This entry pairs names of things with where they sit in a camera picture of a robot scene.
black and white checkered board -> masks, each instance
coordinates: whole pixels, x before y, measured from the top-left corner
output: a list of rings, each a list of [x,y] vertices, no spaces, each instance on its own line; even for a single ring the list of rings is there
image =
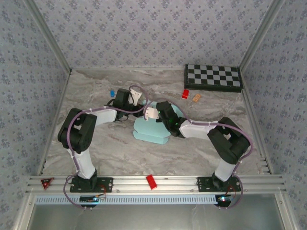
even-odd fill
[[[184,88],[241,92],[243,88],[240,70],[237,67],[186,65]]]

red block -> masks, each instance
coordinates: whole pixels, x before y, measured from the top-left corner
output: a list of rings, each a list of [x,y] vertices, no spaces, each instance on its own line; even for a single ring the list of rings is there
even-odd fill
[[[152,190],[158,187],[152,175],[146,176],[146,180]]]
[[[188,95],[189,95],[189,90],[184,90],[184,91],[183,91],[183,94],[182,94],[182,98],[187,99],[187,98],[188,98]]]
[[[42,183],[42,186],[44,188],[44,190],[46,190],[49,185],[51,184],[51,182],[53,181],[53,177],[52,178],[48,178],[48,179],[42,179],[40,180],[40,182]]]

gray marble table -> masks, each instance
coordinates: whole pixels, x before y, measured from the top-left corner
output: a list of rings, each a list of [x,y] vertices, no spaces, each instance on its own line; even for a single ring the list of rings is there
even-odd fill
[[[64,96],[56,130],[50,145],[43,175],[69,175],[75,172],[69,153],[57,141],[57,134],[73,107],[98,108],[110,99],[110,90],[138,84],[150,98],[174,100],[199,121],[231,118],[252,137],[251,127],[239,93],[191,90],[182,99],[183,70],[87,70],[73,71]],[[192,101],[200,93],[197,103]],[[91,157],[99,175],[195,175],[212,174],[219,156],[209,139],[171,137],[164,144],[154,144],[133,137],[130,116],[125,122],[103,124],[95,129],[90,146]],[[257,174],[260,170],[257,148],[238,168],[239,174]]]

red triangle marker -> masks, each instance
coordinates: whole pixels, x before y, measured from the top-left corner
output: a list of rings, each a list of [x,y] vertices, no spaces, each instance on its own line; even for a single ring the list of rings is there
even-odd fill
[[[40,180],[40,182],[42,183],[42,186],[44,188],[44,190],[46,190],[49,185],[51,184],[51,181],[53,181],[53,177],[52,178],[48,178],[48,179],[42,179]]]

wall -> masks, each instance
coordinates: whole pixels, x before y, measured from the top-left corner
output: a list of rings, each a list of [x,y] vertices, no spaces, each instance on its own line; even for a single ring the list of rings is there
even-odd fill
[[[21,0],[0,1],[0,229],[36,174],[66,74]]]
[[[307,3],[286,0],[244,77],[275,173],[307,229]]]
[[[72,68],[238,66],[271,0],[36,0]]]

